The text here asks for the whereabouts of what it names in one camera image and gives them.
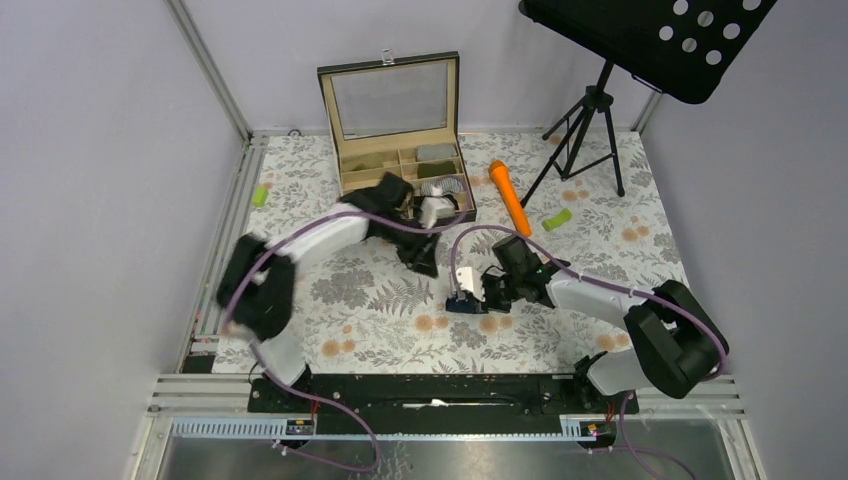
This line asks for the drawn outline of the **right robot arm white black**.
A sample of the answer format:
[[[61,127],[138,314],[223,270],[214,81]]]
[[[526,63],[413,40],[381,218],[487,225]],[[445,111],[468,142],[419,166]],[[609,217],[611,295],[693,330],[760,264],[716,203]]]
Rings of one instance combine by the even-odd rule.
[[[627,350],[580,360],[575,402],[597,412],[613,395],[654,387],[681,399],[719,372],[729,345],[691,291],[667,280],[643,291],[581,275],[561,261],[543,262],[526,242],[509,236],[493,247],[502,275],[483,277],[485,306],[509,311],[525,300],[563,308],[614,325],[629,336]]]

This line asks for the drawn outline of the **navy blue underwear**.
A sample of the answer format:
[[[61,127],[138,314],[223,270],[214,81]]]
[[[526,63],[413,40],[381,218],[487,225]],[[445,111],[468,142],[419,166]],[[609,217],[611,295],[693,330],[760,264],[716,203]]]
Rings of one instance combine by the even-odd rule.
[[[445,300],[445,310],[458,314],[485,314],[485,304],[473,296],[450,296]]]

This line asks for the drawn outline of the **olive khaki underwear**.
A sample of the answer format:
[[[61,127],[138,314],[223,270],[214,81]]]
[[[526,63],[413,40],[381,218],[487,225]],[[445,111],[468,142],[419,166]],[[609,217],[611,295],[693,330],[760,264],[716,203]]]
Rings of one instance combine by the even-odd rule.
[[[375,152],[344,160],[341,164],[341,170],[345,173],[358,172],[388,168],[397,164],[398,157],[396,152]]]

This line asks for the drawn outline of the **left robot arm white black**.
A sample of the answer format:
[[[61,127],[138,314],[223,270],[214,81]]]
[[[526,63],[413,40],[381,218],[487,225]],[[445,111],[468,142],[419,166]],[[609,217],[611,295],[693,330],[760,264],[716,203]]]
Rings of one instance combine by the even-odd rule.
[[[241,236],[216,292],[230,325],[245,330],[266,374],[275,380],[272,398],[288,411],[309,401],[310,385],[302,348],[286,327],[292,317],[298,274],[340,250],[379,238],[396,249],[409,270],[435,278],[438,267],[436,226],[457,213],[455,198],[443,188],[416,196],[410,183],[395,174],[372,186],[343,195],[321,217],[281,240]]]

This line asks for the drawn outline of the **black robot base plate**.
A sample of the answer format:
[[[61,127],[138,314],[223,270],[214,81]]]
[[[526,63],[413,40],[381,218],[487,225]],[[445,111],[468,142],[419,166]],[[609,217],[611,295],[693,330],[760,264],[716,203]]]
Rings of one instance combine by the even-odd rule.
[[[322,435],[353,435],[362,427],[313,397],[336,401],[357,413],[378,435],[555,434],[560,416],[604,421],[618,409],[639,411],[624,394],[605,397],[570,374],[312,374],[286,392],[267,376],[253,379],[251,413],[303,414]]]

